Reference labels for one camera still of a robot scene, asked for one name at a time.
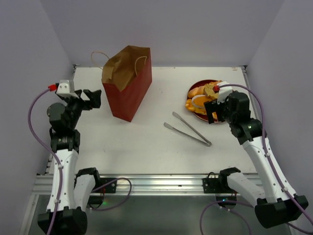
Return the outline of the brown fake bread slice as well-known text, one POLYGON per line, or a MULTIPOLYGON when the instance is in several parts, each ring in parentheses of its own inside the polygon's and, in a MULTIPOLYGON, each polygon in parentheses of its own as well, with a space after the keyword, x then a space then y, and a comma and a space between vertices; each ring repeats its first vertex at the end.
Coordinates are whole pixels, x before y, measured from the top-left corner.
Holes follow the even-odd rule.
POLYGON ((211 100, 218 99, 219 94, 214 92, 213 88, 217 85, 218 82, 210 82, 205 84, 203 94, 206 95, 211 100))

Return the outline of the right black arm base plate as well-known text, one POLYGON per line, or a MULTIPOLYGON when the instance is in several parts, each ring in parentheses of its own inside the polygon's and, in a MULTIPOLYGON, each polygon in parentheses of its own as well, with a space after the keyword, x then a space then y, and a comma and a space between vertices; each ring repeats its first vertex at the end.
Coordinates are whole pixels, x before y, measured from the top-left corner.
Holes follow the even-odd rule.
POLYGON ((210 172, 206 177, 202 178, 202 188, 205 194, 222 194, 222 193, 238 193, 231 189, 227 183, 229 173, 219 173, 218 175, 210 172))

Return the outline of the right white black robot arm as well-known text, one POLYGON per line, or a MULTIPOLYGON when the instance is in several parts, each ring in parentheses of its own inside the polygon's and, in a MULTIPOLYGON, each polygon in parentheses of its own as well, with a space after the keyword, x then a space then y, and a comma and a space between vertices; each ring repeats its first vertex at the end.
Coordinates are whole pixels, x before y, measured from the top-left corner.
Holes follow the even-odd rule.
POLYGON ((268 138, 263 137, 262 123, 251 117, 249 107, 248 96, 233 90, 220 90, 217 100, 205 103, 208 122, 213 122, 215 112, 219 120, 229 124, 232 135, 249 155, 262 182, 259 187, 232 167, 220 171, 218 187, 223 192, 238 192, 254 208, 259 223, 271 228, 297 220, 309 203, 288 183, 268 138))

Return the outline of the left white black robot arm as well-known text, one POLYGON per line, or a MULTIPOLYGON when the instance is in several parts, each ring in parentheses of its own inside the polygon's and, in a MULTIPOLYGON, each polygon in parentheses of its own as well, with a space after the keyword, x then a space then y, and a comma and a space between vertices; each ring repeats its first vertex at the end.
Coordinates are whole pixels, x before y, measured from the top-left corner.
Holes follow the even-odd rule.
POLYGON ((101 93, 77 90, 60 96, 64 104, 53 103, 47 109, 54 173, 46 212, 38 217, 38 225, 47 235, 84 235, 87 231, 89 195, 99 191, 102 181, 95 167, 75 171, 80 147, 76 125, 83 111, 100 108, 101 93))

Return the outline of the red brown paper bag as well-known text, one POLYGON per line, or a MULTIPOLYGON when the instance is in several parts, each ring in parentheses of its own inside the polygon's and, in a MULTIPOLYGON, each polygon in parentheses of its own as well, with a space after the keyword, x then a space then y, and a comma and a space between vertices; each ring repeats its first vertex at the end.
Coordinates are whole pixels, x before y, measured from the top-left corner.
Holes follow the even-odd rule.
POLYGON ((126 46, 105 65, 92 63, 102 71, 102 84, 114 117, 131 122, 152 83, 151 49, 126 46))

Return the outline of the fake baguette bread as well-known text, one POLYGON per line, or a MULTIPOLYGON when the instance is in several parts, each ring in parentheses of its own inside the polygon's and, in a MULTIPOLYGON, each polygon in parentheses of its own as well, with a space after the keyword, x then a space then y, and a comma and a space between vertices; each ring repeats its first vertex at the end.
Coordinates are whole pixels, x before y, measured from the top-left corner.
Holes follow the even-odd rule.
POLYGON ((196 95, 191 99, 192 105, 199 109, 204 109, 205 108, 204 103, 208 101, 212 101, 212 100, 204 94, 196 95))

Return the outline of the twisted orange fake bread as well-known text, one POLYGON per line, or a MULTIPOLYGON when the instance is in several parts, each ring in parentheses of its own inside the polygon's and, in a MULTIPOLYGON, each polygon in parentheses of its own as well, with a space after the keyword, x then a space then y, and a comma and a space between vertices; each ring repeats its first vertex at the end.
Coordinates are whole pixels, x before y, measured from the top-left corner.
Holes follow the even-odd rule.
POLYGON ((193 98, 196 95, 203 94, 204 86, 206 84, 210 84, 210 83, 217 84, 220 82, 221 82, 221 80, 202 80, 202 81, 199 81, 199 82, 195 83, 193 86, 191 86, 191 88, 188 91, 187 97, 193 98))

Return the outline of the long braided fake bread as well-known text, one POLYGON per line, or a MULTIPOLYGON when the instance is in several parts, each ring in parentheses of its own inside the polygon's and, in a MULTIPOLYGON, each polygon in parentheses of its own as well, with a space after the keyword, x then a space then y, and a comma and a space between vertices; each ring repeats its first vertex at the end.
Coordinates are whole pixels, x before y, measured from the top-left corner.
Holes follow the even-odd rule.
POLYGON ((201 114, 201 115, 206 115, 205 108, 204 109, 199 109, 199 108, 194 107, 192 105, 192 103, 191 103, 191 99, 186 100, 185 107, 190 112, 194 112, 194 113, 201 114))

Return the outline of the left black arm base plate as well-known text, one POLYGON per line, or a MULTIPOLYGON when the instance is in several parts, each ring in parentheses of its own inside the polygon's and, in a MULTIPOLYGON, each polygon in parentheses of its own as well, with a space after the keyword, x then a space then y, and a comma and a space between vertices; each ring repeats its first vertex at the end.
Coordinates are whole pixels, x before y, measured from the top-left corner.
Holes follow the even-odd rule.
POLYGON ((100 178, 92 193, 116 193, 116 178, 100 178))

